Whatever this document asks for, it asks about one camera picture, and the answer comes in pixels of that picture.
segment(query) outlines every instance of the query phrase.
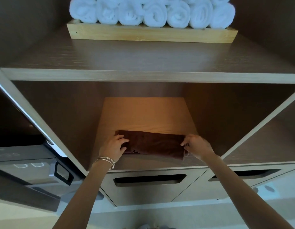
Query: bracelet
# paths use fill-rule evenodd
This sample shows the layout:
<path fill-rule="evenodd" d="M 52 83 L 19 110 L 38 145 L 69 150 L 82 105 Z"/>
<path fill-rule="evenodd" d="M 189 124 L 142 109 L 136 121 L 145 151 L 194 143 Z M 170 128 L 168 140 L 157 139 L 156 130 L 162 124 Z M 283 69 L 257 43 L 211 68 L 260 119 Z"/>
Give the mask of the bracelet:
<path fill-rule="evenodd" d="M 98 159 L 96 159 L 96 161 L 97 160 L 104 160 L 104 161 L 107 161 L 107 162 L 111 163 L 112 166 L 111 166 L 111 168 L 109 170 L 114 169 L 114 166 L 116 165 L 115 161 L 113 159 L 109 158 L 109 157 L 99 157 Z"/>

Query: person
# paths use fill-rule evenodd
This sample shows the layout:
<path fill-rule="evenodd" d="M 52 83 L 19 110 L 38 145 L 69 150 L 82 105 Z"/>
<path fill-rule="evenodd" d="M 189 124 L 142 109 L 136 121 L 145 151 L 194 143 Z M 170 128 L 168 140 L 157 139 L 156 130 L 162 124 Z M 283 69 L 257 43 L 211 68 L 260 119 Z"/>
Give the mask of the person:
<path fill-rule="evenodd" d="M 128 142 L 123 135 L 109 138 L 100 149 L 100 156 L 108 157 L 117 162 Z M 216 155 L 211 145 L 199 135 L 189 134 L 181 146 L 196 158 L 205 162 L 226 190 L 242 219 L 250 229 L 293 229 L 293 227 L 258 196 L 236 173 L 234 173 Z M 97 160 L 53 229 L 84 229 L 87 227 L 93 204 L 100 185 L 109 170 L 111 163 Z"/>

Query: folded maroon cloth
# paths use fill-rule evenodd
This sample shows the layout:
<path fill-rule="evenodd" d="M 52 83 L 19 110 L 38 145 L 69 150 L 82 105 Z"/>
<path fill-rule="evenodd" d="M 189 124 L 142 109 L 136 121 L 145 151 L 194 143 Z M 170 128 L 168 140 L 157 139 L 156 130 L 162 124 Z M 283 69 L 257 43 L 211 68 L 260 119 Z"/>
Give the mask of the folded maroon cloth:
<path fill-rule="evenodd" d="M 125 154 L 160 155 L 180 160 L 183 160 L 184 156 L 188 154 L 184 147 L 180 146 L 185 135 L 117 130 L 115 135 L 118 134 L 124 135 L 124 138 L 129 139 L 129 142 L 121 146 L 126 147 Z"/>

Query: drawer handle cutout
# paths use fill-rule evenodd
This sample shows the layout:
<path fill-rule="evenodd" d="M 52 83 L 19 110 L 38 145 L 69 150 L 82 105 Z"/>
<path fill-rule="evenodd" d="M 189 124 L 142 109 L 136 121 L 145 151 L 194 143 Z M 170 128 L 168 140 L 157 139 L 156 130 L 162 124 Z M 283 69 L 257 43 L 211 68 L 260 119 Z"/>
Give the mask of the drawer handle cutout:
<path fill-rule="evenodd" d="M 115 178 L 114 183 L 117 187 L 177 184 L 184 180 L 185 177 L 186 174 L 123 177 Z"/>
<path fill-rule="evenodd" d="M 256 179 L 256 178 L 264 178 L 280 170 L 281 169 L 258 169 L 258 170 L 241 170 L 241 171 L 234 171 L 234 172 L 242 179 Z M 218 180 L 219 179 L 214 175 L 212 178 L 208 180 L 208 182 L 214 182 Z"/>

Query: wooden tray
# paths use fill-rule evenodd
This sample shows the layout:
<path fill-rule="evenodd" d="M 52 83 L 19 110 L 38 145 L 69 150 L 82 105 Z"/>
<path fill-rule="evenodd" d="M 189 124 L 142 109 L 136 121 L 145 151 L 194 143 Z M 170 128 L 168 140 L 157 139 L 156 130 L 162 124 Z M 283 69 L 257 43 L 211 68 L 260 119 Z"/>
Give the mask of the wooden tray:
<path fill-rule="evenodd" d="M 123 26 L 100 23 L 87 24 L 79 20 L 67 23 L 72 39 L 154 41 L 154 42 L 211 42 L 232 43 L 238 31 L 227 29 L 185 29 L 164 26 L 152 28 L 145 25 Z"/>

